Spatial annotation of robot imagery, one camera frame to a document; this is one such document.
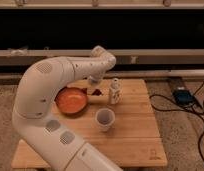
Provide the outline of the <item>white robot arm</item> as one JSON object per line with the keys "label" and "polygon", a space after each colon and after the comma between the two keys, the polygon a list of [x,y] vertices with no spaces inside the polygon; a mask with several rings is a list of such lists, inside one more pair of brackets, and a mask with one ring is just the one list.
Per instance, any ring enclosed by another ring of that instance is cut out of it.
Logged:
{"label": "white robot arm", "polygon": [[116,58],[97,46],[89,57],[54,57],[27,69],[18,85],[12,112],[15,130],[55,171],[123,171],[52,112],[58,92],[88,78],[96,85]]}

